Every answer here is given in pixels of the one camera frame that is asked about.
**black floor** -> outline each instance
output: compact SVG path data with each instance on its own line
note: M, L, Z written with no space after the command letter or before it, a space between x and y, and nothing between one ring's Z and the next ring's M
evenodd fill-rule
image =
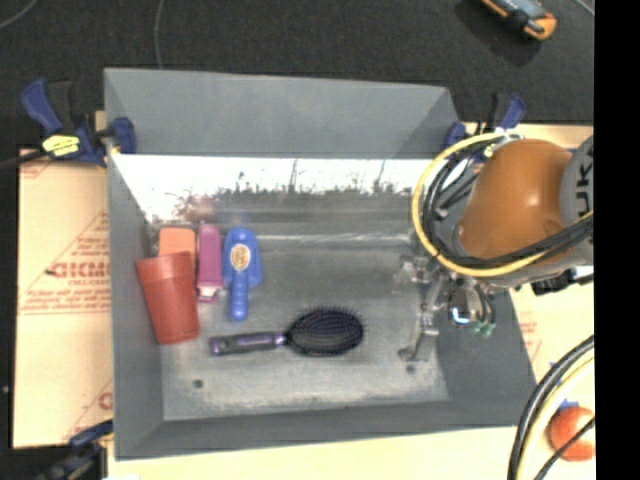
M594 0L541 0L558 19L543 43L473 0L164 0L157 30L161 0L35 0L6 22L30 1L0 0L0 160L40 140L19 100L28 83L70 80L74 112L92 114L113 66L441 85L465 121L515 92L529 122L594 121ZM0 449L11 444L16 190L15 172L0 172Z

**orange ball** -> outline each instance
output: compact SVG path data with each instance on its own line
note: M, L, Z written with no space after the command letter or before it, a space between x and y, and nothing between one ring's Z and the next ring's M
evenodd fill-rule
M594 412L586 407L567 407L557 412L549 423L549 440L557 451L575 436L589 420ZM562 454L562 458L570 461L586 461L596 455L596 438L593 429L584 434Z

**gray tray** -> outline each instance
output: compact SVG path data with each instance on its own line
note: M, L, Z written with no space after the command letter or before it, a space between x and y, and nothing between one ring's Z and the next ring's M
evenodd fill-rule
M446 89L411 84L116 69L105 72L105 86L107 120L132 119L143 155L431 158L457 120ZM372 203L348 193L296 203L299 195L265 194L219 203L210 221L223 233L231 221L219 216L234 215L234 224L258 236L264 282L251 292L250 316L230 322L223 294L199 305L196 340L159 346L134 268L153 253L150 229L158 223L129 181L111 159L118 458L517 422L535 380L506 294L491 339L443 321L430 361L398 357L418 307L415 289L392 283L409 250L396 238L409 227L406 196L379 195ZM283 330L325 304L351 307L365 321L365 341L349 354L307 358L287 347L208 353L209 336Z

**cardboard sheet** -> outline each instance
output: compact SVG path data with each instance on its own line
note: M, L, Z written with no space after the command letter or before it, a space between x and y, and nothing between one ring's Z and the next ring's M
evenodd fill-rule
M112 416L106 171L20 169L15 447L63 444Z

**purple hairbrush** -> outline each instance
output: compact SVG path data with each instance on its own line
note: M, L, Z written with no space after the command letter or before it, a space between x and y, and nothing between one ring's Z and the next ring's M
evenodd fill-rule
M273 350L287 345L299 354L324 357L344 354L357 347L364 326L349 309L322 306L298 318L285 332L256 332L209 338L214 356Z

